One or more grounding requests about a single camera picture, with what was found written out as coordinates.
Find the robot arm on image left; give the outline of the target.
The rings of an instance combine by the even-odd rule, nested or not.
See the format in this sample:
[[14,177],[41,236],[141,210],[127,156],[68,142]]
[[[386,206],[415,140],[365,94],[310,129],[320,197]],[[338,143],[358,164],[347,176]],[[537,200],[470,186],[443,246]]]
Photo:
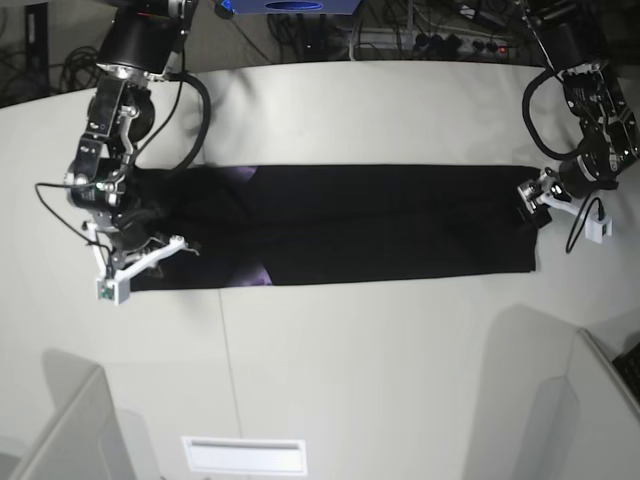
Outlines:
[[111,243],[111,257],[130,255],[164,245],[168,237],[152,230],[163,217],[154,200],[142,197],[141,171],[136,162],[158,135],[152,82],[190,85],[203,103],[201,126],[194,145],[176,166],[163,171],[170,178],[195,160],[207,136],[211,103],[204,84],[176,62],[184,47],[197,4],[194,1],[116,1],[116,14],[98,50],[102,73],[89,104],[85,131],[64,187],[72,205],[88,211],[97,230]]

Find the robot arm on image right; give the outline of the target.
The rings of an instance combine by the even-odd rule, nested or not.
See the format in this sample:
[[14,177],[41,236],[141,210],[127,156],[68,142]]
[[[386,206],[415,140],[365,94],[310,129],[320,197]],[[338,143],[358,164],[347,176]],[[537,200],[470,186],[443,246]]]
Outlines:
[[[536,147],[559,163],[518,187],[528,219],[542,228],[551,221],[550,201],[570,206],[573,199],[617,188],[617,177],[639,161],[638,127],[593,9],[583,1],[522,1],[520,8],[544,56],[543,71],[524,91],[522,117]],[[531,116],[534,93],[549,79],[559,81],[582,133],[565,153],[545,144]]]

